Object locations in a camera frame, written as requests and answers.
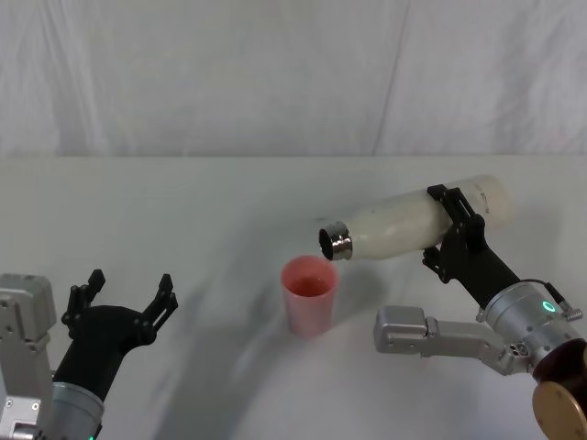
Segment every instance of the white backdrop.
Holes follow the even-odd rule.
[[[0,157],[587,151],[583,0],[0,1]]]

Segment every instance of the table surface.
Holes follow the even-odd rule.
[[[0,162],[0,268],[47,276],[58,314],[94,268],[96,304],[142,310],[170,272],[180,304],[157,341],[127,355],[106,399],[110,439],[542,438],[528,375],[474,359],[382,355],[384,304],[474,320],[418,252],[339,262],[335,326],[285,329],[278,273],[318,253],[327,219],[384,196],[479,173],[498,176],[514,218],[488,232],[523,278],[552,281],[587,309],[587,158],[24,159]],[[576,327],[586,335],[585,323]],[[53,367],[69,345],[51,331]]]

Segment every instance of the plastic cup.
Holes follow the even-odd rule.
[[[304,255],[283,267],[283,297],[292,332],[314,337],[330,328],[337,286],[337,269],[325,258]]]

